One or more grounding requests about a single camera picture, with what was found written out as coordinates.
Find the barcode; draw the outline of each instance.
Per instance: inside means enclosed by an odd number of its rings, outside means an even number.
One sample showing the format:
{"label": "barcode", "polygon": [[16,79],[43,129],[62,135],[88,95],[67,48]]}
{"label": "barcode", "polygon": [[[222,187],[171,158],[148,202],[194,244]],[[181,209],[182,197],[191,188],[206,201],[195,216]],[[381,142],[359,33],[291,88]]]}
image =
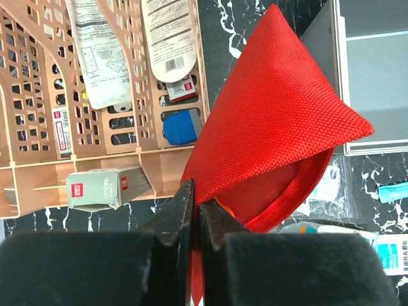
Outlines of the barcode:
{"label": "barcode", "polygon": [[61,111],[62,113],[62,119],[63,119],[63,123],[64,123],[64,128],[68,127],[68,113],[66,110]]}
{"label": "barcode", "polygon": [[171,89],[173,90],[174,94],[181,94],[183,92],[183,87],[180,81],[172,83]]}
{"label": "barcode", "polygon": [[176,59],[171,59],[169,61],[166,61],[165,66],[166,66],[166,72],[176,70],[176,69],[179,69],[179,68],[183,68],[184,67],[184,58],[182,56],[180,56],[180,57],[178,57]]}
{"label": "barcode", "polygon": [[71,140],[69,138],[69,132],[64,131],[65,143],[66,143],[66,150],[71,150]]}

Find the marble pattern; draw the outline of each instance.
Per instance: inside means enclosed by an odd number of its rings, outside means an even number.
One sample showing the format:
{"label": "marble pattern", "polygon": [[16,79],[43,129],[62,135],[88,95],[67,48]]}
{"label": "marble pattern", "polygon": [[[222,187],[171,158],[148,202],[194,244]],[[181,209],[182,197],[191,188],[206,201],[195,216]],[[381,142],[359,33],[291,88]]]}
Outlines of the marble pattern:
{"label": "marble pattern", "polygon": [[[208,95],[214,105],[256,24],[271,4],[277,4],[290,26],[301,36],[326,0],[213,0],[199,1],[201,33],[207,72]],[[134,124],[129,119],[115,126]],[[132,141],[124,135],[123,141]],[[364,224],[380,234],[408,233],[408,200],[381,204],[375,193],[382,184],[408,180],[403,154],[347,157],[342,180],[348,189],[353,215],[329,216],[333,222]],[[129,231],[144,223],[168,199],[133,201],[117,211],[95,213],[50,208],[4,222],[6,235],[19,231]],[[291,217],[281,226],[299,220]],[[390,277],[401,305],[408,305],[408,276]]]}

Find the product packaging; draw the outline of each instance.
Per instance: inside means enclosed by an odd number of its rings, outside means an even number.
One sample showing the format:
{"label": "product packaging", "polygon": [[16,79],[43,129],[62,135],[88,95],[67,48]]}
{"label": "product packaging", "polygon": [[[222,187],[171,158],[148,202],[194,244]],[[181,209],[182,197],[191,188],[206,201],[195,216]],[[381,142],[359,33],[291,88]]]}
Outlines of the product packaging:
{"label": "product packaging", "polygon": [[387,275],[408,274],[408,234],[379,235],[376,251]]}
{"label": "product packaging", "polygon": [[71,155],[71,138],[69,137],[68,113],[65,106],[52,110],[52,123],[58,152],[61,157],[69,157]]}
{"label": "product packaging", "polygon": [[68,207],[88,212],[117,209],[151,190],[139,166],[76,172],[66,179]]}
{"label": "product packaging", "polygon": [[142,0],[143,22],[153,75],[164,83],[183,79],[196,64],[188,0]]}
{"label": "product packaging", "polygon": [[166,84],[168,97],[170,102],[176,103],[197,96],[196,88],[194,87],[191,74],[181,79],[178,82]]}
{"label": "product packaging", "polygon": [[94,109],[130,110],[128,67],[105,16],[95,0],[66,0],[66,6],[89,103]]}

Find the red woven fabric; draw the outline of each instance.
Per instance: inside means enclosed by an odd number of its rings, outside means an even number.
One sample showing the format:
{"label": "red woven fabric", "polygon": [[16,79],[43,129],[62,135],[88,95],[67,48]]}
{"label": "red woven fabric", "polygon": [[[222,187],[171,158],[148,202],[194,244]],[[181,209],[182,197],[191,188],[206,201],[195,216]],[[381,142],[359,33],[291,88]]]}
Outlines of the red woven fabric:
{"label": "red woven fabric", "polygon": [[182,182],[194,179],[195,209],[217,198],[249,229],[267,231],[311,193],[335,146],[373,132],[336,96],[272,5],[225,83]]}

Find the beige plastic file organizer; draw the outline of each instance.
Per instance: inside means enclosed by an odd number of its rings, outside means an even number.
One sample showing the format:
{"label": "beige plastic file organizer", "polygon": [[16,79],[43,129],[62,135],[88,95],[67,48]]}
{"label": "beige plastic file organizer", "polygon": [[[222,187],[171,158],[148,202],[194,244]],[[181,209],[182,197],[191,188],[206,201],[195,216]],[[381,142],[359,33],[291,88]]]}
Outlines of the beige plastic file organizer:
{"label": "beige plastic file organizer", "polygon": [[[74,171],[139,164],[152,190],[138,199],[173,196],[193,146],[172,147],[163,137],[163,112],[197,108],[203,123],[209,108],[197,3],[191,2],[198,62],[199,98],[194,103],[161,106],[149,69],[138,0],[96,1],[124,50],[133,109],[93,110],[85,89],[64,0],[2,0],[0,7],[0,218],[14,218],[45,207],[67,205],[66,177]],[[72,155],[56,147],[51,110],[66,106]],[[112,120],[133,125],[113,129]],[[117,144],[117,134],[135,142]],[[4,188],[15,191],[9,202]]]}

